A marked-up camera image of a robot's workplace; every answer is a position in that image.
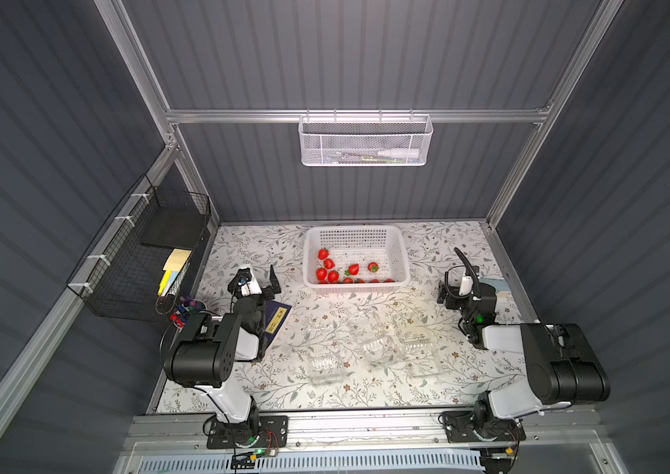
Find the white plastic perforated basket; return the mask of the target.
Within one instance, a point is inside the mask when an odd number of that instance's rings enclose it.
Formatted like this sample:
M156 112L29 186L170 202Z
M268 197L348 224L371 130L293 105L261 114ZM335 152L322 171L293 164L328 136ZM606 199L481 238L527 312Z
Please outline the white plastic perforated basket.
M320 282L316 271L324 268L318 259L320 249L327 249L340 280L336 284ZM379 271L371 273L368 264L377 262ZM358 276L349 276L348 268L359 264ZM394 292L411 282L410 262L402 232L393 225L318 226L304 236L303 284L320 294Z

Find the clear clamshell container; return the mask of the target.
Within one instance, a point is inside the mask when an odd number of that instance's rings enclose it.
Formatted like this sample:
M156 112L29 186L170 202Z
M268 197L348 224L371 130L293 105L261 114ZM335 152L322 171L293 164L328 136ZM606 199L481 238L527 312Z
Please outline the clear clamshell container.
M405 357L404 369L413 377L426 377L442 372L437 338L420 327L407 327L397 332L398 344Z
M385 330L358 324L352 327L356 353L370 367L389 367L398 363L401 352Z
M314 352L306 368L308 381L313 385L339 383L347 375L344 360L336 352Z

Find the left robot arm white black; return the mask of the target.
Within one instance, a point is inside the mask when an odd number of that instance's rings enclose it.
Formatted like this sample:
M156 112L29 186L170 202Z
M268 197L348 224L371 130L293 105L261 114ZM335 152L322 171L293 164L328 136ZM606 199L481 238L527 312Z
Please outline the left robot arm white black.
M281 294L274 268L262 286L252 267L241 267L230 280L230 309L220 320L206 310L188 317L166 351L163 371L168 380L208 397L218 422L255 427L258 407L232 376L236 363L261 361L268 341L267 303Z

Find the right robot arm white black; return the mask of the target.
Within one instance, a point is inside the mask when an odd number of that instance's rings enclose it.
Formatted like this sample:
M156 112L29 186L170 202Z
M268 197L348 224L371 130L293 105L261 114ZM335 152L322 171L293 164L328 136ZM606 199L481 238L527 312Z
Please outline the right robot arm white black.
M457 327L474 349L522 356L525 377L484 391L467 409L443 412L439 422L449 442L518 444L526 438L524 418L609 398L609 377L578 325L498 323L494 286L481 282L461 249L456 248L455 254L464 274L452 286L451 273L445 272L439 304L461 314Z

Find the dark blue booklet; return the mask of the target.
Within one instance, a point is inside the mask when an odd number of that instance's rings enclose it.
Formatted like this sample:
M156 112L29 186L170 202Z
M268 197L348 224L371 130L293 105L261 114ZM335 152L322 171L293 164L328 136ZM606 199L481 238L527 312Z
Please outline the dark blue booklet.
M266 304L266 328L265 333L270 336L277 335L279 328L285 323L285 319L293 308L285 303L270 300Z

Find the light blue sponge block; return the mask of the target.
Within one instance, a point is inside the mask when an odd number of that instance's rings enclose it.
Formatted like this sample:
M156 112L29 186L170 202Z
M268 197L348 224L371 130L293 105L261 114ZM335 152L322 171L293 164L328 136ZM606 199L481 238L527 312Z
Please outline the light blue sponge block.
M480 280L481 284L488 284L495 288L495 292L512 292L510 284L502 278L482 278Z

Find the pink cup with markers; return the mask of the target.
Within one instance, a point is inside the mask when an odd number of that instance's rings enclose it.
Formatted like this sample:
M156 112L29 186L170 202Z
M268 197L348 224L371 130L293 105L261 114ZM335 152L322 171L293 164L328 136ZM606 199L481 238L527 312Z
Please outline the pink cup with markers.
M202 301L188 296L181 296L179 303L175 306L170 316L170 321L176 328L182 329L192 314L204 311L205 309L206 305Z

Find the yellow sticky notes pad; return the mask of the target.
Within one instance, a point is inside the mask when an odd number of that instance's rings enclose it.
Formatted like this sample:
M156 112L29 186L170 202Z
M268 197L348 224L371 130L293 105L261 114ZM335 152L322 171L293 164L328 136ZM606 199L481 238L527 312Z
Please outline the yellow sticky notes pad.
M182 269L188 263L190 256L192 256L192 252L189 250L174 249L171 252L163 267L164 274L159 284L159 296L167 295L174 282L176 282L180 272L182 272Z

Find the black notebook in basket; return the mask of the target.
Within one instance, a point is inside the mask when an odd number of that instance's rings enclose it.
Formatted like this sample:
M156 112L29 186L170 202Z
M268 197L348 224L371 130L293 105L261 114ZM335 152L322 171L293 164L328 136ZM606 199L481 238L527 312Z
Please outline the black notebook in basket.
M140 237L140 244L192 250L206 229L206 215L195 209L157 209Z

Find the white marker in basket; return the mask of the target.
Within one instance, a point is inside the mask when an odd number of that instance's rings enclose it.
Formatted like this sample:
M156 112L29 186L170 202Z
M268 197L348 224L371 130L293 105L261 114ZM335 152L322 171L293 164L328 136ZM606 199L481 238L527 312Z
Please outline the white marker in basket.
M391 148L378 151L376 156L382 160L411 162L418 161L422 156L422 152L419 149Z

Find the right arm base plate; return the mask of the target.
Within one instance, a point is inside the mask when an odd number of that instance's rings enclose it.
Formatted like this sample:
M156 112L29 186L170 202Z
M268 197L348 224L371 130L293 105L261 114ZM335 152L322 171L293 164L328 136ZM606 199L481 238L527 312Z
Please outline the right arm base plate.
M472 410L443 411L438 422L444 429L447 441L462 442L523 442L527 435L514 420L500 420L481 415Z

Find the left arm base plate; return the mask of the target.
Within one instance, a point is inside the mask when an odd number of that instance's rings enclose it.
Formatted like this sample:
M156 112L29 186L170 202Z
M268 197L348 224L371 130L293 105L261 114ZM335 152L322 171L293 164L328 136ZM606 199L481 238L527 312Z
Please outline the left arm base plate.
M285 448L289 434L289 417L251 417L240 424L219 422L216 416L202 425L208 450L251 450L251 448Z

